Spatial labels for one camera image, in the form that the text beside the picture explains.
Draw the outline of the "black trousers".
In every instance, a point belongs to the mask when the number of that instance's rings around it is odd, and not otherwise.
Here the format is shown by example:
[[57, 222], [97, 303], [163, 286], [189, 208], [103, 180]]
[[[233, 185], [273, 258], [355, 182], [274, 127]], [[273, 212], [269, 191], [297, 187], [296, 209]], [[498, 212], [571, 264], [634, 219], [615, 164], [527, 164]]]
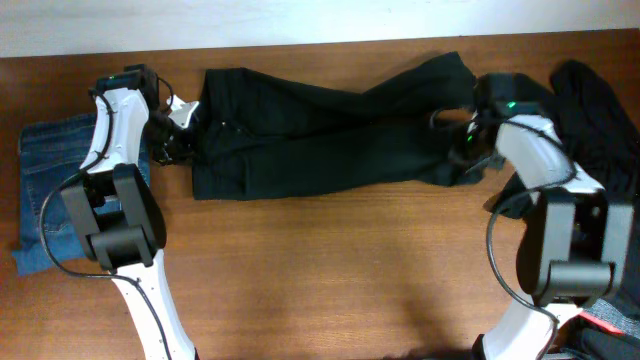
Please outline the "black trousers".
[[482, 171], [453, 159], [454, 129], [434, 115], [470, 108], [476, 82], [455, 52], [362, 93], [210, 69], [196, 112], [193, 195], [246, 201], [411, 180], [475, 184]]

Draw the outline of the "blue denim jeans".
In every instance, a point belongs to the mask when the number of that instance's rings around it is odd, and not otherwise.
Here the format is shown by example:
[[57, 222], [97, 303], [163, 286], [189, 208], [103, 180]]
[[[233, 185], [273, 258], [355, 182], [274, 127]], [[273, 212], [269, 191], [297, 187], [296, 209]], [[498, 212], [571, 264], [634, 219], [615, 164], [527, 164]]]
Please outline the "blue denim jeans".
[[93, 138], [95, 114], [25, 126], [19, 137], [19, 248], [12, 252], [17, 272], [26, 276], [53, 267], [40, 240], [60, 263], [85, 256], [63, 200], [53, 190], [75, 174]]

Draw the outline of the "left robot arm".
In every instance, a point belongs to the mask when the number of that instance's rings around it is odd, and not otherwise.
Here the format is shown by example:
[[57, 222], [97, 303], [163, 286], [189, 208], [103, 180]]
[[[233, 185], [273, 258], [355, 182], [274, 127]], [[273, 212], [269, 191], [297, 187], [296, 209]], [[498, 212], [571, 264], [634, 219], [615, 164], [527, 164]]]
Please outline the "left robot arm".
[[85, 256], [124, 299], [148, 359], [195, 359], [165, 272], [167, 230], [139, 167], [143, 150], [160, 165], [189, 159], [198, 105], [176, 95], [150, 67], [130, 65], [90, 91], [97, 119], [90, 148], [61, 195]]

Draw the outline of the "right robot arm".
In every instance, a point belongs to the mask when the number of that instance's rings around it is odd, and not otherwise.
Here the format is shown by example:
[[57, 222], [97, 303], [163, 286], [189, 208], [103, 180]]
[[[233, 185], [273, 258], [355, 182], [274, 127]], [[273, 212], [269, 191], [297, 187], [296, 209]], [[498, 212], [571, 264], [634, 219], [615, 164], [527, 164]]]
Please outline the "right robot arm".
[[[474, 359], [548, 359], [563, 325], [621, 286], [634, 209], [565, 151], [548, 111], [523, 99], [516, 77], [490, 73], [474, 87], [471, 120], [456, 129], [452, 162], [475, 170], [511, 163], [523, 190], [497, 202], [486, 229], [492, 272], [512, 299], [500, 321], [475, 340]], [[532, 211], [516, 256], [518, 289], [501, 275], [493, 250], [500, 214], [520, 199]]]

